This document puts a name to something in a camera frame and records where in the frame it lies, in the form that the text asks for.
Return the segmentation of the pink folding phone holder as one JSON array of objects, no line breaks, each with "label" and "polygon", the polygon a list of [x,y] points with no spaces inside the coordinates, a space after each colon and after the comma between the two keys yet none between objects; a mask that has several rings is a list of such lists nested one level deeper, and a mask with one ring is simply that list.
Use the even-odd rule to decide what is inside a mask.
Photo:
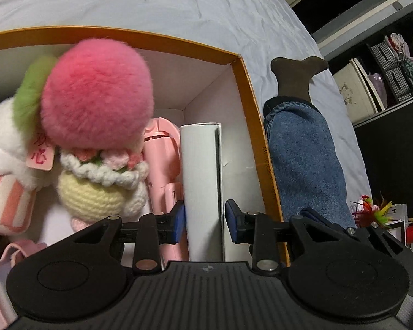
[{"label": "pink folding phone holder", "polygon": [[165,118],[151,119],[145,128],[143,155],[149,165],[151,211],[156,215],[169,213],[183,198],[179,127]]}]

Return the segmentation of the long white glasses box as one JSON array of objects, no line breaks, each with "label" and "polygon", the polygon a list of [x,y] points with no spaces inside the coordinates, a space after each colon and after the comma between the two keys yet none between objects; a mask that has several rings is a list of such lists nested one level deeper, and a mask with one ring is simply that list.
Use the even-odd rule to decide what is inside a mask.
[{"label": "long white glasses box", "polygon": [[220,262],[223,259],[221,124],[183,125],[180,151],[189,260]]}]

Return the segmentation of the yellow crochet doll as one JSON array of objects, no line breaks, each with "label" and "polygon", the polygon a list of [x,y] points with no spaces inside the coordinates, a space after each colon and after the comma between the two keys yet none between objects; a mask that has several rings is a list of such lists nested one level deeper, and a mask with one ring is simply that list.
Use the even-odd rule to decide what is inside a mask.
[{"label": "yellow crochet doll", "polygon": [[148,202],[149,165],[142,146],[132,149],[62,150],[56,190],[73,231],[110,215],[132,218]]}]

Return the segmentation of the pink fluffy peach plush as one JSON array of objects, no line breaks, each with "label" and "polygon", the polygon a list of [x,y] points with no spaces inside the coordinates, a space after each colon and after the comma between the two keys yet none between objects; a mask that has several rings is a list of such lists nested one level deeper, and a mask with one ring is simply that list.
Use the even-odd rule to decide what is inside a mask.
[{"label": "pink fluffy peach plush", "polygon": [[12,117],[26,138],[44,131],[63,149],[139,153],[153,109],[151,72],[140,53],[117,40],[87,39],[29,65]]}]

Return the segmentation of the white striped plush toy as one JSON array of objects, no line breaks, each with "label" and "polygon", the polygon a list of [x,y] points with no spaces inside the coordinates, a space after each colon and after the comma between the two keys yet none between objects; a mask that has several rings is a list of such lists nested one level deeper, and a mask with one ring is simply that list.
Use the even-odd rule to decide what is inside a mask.
[{"label": "white striped plush toy", "polygon": [[39,170],[26,166],[27,140],[15,126],[10,97],[0,103],[0,234],[18,235],[31,222],[36,196],[57,182],[60,167]]}]

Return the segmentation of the colourful flower decoration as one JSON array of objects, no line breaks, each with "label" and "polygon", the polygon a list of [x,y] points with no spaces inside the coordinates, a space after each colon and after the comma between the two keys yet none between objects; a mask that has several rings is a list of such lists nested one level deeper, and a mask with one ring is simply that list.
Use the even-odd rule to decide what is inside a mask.
[{"label": "colourful flower decoration", "polygon": [[373,222],[379,227],[385,228],[392,220],[388,212],[393,206],[392,201],[383,201],[379,205],[375,205],[372,198],[364,194],[358,201],[352,203],[351,213],[359,228],[369,227]]}]

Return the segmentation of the right leg in jeans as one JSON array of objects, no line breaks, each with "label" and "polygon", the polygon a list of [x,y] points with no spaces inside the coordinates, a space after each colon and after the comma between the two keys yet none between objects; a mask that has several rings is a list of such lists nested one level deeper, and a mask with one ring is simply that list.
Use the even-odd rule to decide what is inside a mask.
[{"label": "right leg in jeans", "polygon": [[309,96],[312,78],[326,69],[327,62],[315,56],[274,58],[278,94],[264,104],[264,128],[284,218],[313,209],[348,228],[355,222],[342,166],[327,121]]}]

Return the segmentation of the orange white storage box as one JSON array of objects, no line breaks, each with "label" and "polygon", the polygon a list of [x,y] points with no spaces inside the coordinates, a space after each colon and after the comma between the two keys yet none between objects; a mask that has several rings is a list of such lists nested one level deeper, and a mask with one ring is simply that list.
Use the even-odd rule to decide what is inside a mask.
[{"label": "orange white storage box", "polygon": [[[29,65],[42,55],[60,57],[87,39],[110,39],[140,53],[151,72],[154,118],[165,118],[179,127],[198,123],[221,124],[221,187],[223,202],[223,259],[249,261],[245,245],[234,245],[224,222],[224,204],[233,199],[246,212],[263,212],[276,220],[283,215],[260,108],[244,60],[232,52],[200,43],[147,32],[110,27],[29,27],[0,32],[0,103],[15,97]],[[59,165],[63,149],[46,132],[27,140],[26,166],[50,171]],[[28,229],[11,238],[29,237],[52,244],[73,232],[70,214],[56,186],[37,193]],[[152,212],[148,202],[132,218]],[[165,261],[189,260],[187,231],[178,246],[161,249]]]}]

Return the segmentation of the cream floral storage box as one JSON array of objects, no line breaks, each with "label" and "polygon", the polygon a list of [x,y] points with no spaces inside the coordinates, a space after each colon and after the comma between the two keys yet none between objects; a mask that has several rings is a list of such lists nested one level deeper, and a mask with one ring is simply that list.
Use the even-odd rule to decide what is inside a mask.
[{"label": "cream floral storage box", "polygon": [[360,123],[386,109],[377,89],[357,58],[334,75],[352,124]]}]

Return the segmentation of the pink tray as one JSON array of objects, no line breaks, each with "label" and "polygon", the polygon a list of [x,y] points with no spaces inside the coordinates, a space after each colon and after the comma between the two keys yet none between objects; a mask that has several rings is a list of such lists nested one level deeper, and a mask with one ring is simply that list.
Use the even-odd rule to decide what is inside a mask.
[{"label": "pink tray", "polygon": [[0,258],[0,329],[6,329],[18,317],[6,292],[6,279],[10,270],[17,263],[46,247],[44,242],[36,244],[24,239],[10,243],[4,249]]}]

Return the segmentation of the grey bed sheet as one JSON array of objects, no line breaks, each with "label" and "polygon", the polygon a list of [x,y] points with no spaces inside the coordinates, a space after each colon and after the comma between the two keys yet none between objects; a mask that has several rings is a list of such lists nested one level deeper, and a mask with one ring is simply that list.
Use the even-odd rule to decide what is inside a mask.
[{"label": "grey bed sheet", "polygon": [[164,34],[236,53],[259,106],[277,91],[273,58],[320,53],[285,0],[0,0],[0,32],[68,25]]}]

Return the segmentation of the checkered black white bag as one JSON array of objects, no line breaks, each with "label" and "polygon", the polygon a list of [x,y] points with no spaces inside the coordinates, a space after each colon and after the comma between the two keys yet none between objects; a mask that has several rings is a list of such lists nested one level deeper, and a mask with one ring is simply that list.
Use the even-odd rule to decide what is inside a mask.
[{"label": "checkered black white bag", "polygon": [[389,84],[395,100],[401,103],[409,99],[412,96],[412,91],[402,71],[397,54],[386,42],[373,45],[371,52],[378,66],[384,71],[384,77]]}]

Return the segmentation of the dark shelf unit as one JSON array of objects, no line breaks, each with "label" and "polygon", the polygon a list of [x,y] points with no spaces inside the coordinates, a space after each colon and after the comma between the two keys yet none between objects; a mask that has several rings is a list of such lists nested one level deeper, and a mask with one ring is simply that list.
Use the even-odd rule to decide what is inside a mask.
[{"label": "dark shelf unit", "polygon": [[[376,201],[407,207],[413,242],[413,0],[302,0],[294,12],[335,75],[357,58],[386,109],[353,124]],[[386,42],[397,54],[412,96],[398,103],[371,47]]]}]

